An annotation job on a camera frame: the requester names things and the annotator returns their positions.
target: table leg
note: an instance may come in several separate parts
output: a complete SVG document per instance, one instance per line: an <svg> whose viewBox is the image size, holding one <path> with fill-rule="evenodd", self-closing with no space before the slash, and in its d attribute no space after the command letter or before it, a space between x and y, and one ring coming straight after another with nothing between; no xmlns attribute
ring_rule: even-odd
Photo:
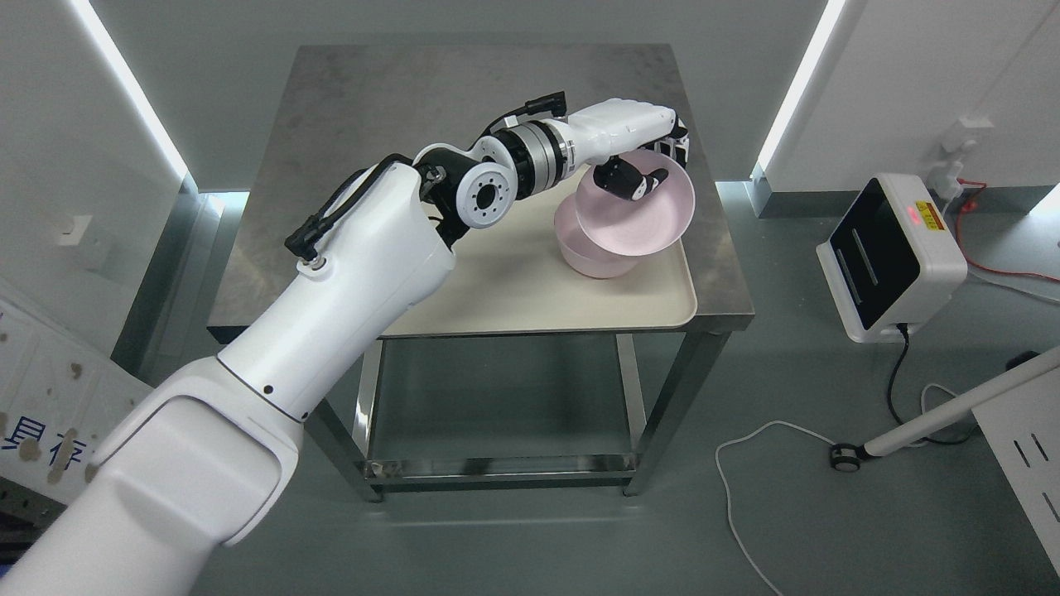
<svg viewBox="0 0 1060 596"><path fill-rule="evenodd" d="M658 400L648 417L648 423L640 436L637 453L640 460L630 484L622 489L626 496L640 494L658 466L670 440L673 439L681 421L684 420L692 401L710 374L718 354L725 347L729 334L688 332L681 343L677 355L667 374Z"/></svg>
<svg viewBox="0 0 1060 596"><path fill-rule="evenodd" d="M372 456L372 425L375 424L375 404L379 399L379 373L386 344L383 339L372 343L360 356L360 381L357 385L357 411L353 420L353 440L360 453Z"/></svg>
<svg viewBox="0 0 1060 596"><path fill-rule="evenodd" d="M618 371L622 379L622 393L625 397L625 422L630 430L630 451L636 451L640 435L644 432L644 398L640 390L640 372L637 370L637 352L633 348L633 335L615 335L618 352Z"/></svg>
<svg viewBox="0 0 1060 596"><path fill-rule="evenodd" d="M371 503L383 502L383 494L373 489L365 478L365 454L326 399L320 402L305 421L305 431L357 494Z"/></svg>

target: caster wheel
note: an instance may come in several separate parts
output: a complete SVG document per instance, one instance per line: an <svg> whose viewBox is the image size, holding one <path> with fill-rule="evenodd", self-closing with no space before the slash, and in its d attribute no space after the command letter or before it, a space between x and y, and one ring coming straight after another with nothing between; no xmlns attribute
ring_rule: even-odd
<svg viewBox="0 0 1060 596"><path fill-rule="evenodd" d="M840 472L856 472L861 470L861 459L856 455L856 445L850 443L835 443L829 452L829 463L832 470Z"/></svg>

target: black power cable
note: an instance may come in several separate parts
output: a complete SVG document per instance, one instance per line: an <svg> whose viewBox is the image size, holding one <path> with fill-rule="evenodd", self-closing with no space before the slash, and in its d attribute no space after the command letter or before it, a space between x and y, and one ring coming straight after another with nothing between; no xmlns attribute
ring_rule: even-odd
<svg viewBox="0 0 1060 596"><path fill-rule="evenodd" d="M895 389L895 379L898 376L898 369L902 366L902 362L905 360L905 354L907 354L909 351L909 326L904 322L900 322L896 327L898 327L898 332L902 334L902 340L904 341L905 345L902 347L902 353L898 356L898 361L895 363L895 368L890 370L890 379L887 380L887 410L890 411L890 417L895 419L895 422L899 426L901 426L902 424L905 424L905 421L902 420L900 416L898 416L898 410L895 409L894 389ZM976 424L965 436L953 441L933 439L931 437L923 437L920 440L936 445L959 445L960 443L972 438L977 428L978 425Z"/></svg>
<svg viewBox="0 0 1060 596"><path fill-rule="evenodd" d="M536 100L530 100L523 104L523 106L517 107L511 111L506 111L504 115L498 116L493 119L493 122L488 124L482 133L475 137L478 141L482 137L488 137L492 133L492 128L496 126L501 120L509 117L519 117L519 116L533 116L535 113L549 112L552 118L560 118L567 115L567 97L563 91L556 91L554 93L549 93L547 95L542 95Z"/></svg>
<svg viewBox="0 0 1060 596"><path fill-rule="evenodd" d="M343 215L350 212L351 209L360 197L372 188L372 185L378 180L387 169L393 163L404 163L406 165L411 165L412 160L405 157L404 155L392 153L383 158L382 161L372 170L370 174L365 178L365 181L353 191L341 205L335 208L331 214L328 214L328 210L335 205L340 196L346 194L350 190L350 187L357 180L357 178L365 173L365 170L358 170L354 172L349 178L342 181L341 185L335 189L335 192L324 201L323 206L314 214L310 215L305 222L298 227L297 230L292 232L290 235L283 241L283 245L287 247L296 257L301 258L304 261L313 261L317 258L316 244L329 230L331 230Z"/></svg>

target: white wall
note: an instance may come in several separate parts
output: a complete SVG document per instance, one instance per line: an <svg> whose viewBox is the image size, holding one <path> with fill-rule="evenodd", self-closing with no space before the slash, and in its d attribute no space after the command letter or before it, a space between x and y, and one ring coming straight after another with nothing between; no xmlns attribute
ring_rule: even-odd
<svg viewBox="0 0 1060 596"><path fill-rule="evenodd" d="M67 2L0 4L0 278L109 354L184 173L171 165ZM56 244L93 216L98 271Z"/></svg>
<svg viewBox="0 0 1060 596"><path fill-rule="evenodd" d="M219 190L250 188L295 50L312 43L670 42L714 177L743 179L825 1L92 3L199 188Z"/></svg>
<svg viewBox="0 0 1060 596"><path fill-rule="evenodd" d="M868 0L816 103L767 168L773 191L858 190L876 172L925 174L939 138L969 115L995 128L964 177L1057 183L1057 4Z"/></svg>

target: pink bowl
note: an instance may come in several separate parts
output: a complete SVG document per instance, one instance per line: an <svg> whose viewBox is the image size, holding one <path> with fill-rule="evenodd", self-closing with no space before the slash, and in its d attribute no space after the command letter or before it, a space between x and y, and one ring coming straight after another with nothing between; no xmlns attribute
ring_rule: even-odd
<svg viewBox="0 0 1060 596"><path fill-rule="evenodd" d="M563 260L584 276L598 279L618 277L628 274L640 261L608 252L594 244L578 225L573 195L560 204L555 210L554 223Z"/></svg>
<svg viewBox="0 0 1060 596"><path fill-rule="evenodd" d="M584 233L604 250L625 257L647 257L677 242L692 222L695 189L685 169L669 157L638 150L622 159L641 172L665 168L669 176L640 200L622 200L597 187L593 172L575 193L575 212Z"/></svg>

